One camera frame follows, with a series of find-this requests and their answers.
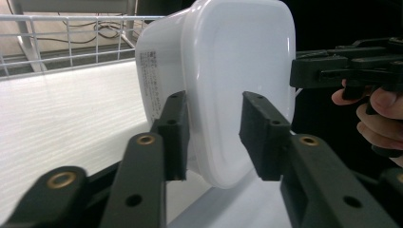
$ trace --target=metal wire shelf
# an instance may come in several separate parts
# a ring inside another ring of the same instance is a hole
[[[0,31],[0,76],[18,74],[21,72],[15,70],[18,67],[28,67],[33,72],[44,72],[48,70],[47,65],[50,63],[63,62],[59,67],[76,67],[85,63],[85,58],[91,58],[90,63],[98,64],[106,61],[105,56],[108,56],[108,61],[134,57],[139,34],[149,22],[160,18],[162,16],[0,15],[0,23],[15,22],[18,26],[18,32]],[[66,30],[52,30],[49,22],[64,23]],[[41,23],[46,24],[45,27],[48,28],[43,29],[44,25],[39,28]],[[78,36],[88,35],[92,38],[84,42],[73,40]],[[16,58],[3,51],[6,42],[2,40],[10,38],[14,40],[15,45],[19,44],[25,56]],[[107,38],[112,38],[114,42],[109,42],[108,48],[104,48],[105,44],[108,44],[105,42]],[[43,40],[65,43],[66,48],[49,54],[41,48],[44,46],[40,44]]]

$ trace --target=plastic container lid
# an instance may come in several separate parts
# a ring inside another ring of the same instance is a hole
[[[267,97],[292,121],[295,59],[291,12],[275,0],[200,0],[190,9],[151,23],[136,46],[144,108],[152,124],[166,98],[186,90],[189,159],[220,188],[237,184],[252,168],[240,142],[242,92]]]

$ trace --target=container label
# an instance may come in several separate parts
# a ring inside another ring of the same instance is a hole
[[[158,70],[156,51],[140,53],[145,108],[151,120],[159,119],[163,111],[163,91]]]

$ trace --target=wire rack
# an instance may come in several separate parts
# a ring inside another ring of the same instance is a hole
[[[160,18],[0,15],[0,28],[13,28],[0,29],[0,76],[134,58],[139,34]]]

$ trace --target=human hand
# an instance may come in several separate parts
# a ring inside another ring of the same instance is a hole
[[[360,99],[347,101],[342,99],[344,89],[340,89],[332,95],[336,105],[349,105]],[[379,115],[367,115],[366,104],[356,110],[356,115],[361,120],[357,125],[358,132],[371,144],[386,149],[403,150],[403,93],[389,92],[382,88],[377,89],[370,97],[371,106]],[[403,167],[403,156],[391,158],[399,166]]]

